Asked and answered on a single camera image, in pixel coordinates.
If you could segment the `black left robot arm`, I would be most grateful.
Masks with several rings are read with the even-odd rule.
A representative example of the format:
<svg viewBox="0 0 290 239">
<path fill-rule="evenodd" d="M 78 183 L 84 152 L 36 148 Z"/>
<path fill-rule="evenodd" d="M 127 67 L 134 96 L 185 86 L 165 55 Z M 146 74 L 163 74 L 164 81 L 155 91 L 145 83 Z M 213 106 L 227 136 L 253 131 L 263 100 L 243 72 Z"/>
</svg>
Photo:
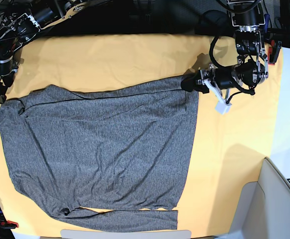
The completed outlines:
<svg viewBox="0 0 290 239">
<path fill-rule="evenodd" d="M 248 95 L 269 76 L 268 56 L 264 34 L 267 32 L 268 16 L 264 14 L 259 0 L 228 0 L 220 4 L 226 11 L 209 10 L 199 20 L 199 28 L 206 33 L 215 33 L 210 49 L 211 64 L 198 70 L 181 82 L 187 92 L 209 93 L 207 84 L 217 90 L 236 88 Z M 238 53 L 237 63 L 223 66 L 217 62 L 214 49 L 221 36 L 233 35 Z"/>
</svg>

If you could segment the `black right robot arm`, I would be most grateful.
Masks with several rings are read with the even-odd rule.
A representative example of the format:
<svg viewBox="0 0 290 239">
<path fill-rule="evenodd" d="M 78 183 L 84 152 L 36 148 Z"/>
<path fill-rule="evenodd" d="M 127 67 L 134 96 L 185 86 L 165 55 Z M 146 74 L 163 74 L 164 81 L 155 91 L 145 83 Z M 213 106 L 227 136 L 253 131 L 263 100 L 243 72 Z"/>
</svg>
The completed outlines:
<svg viewBox="0 0 290 239">
<path fill-rule="evenodd" d="M 0 27 L 0 104 L 14 82 L 20 64 L 19 50 L 39 34 L 63 22 L 91 4 L 89 0 L 33 0 L 1 3 L 4 12 Z"/>
</svg>

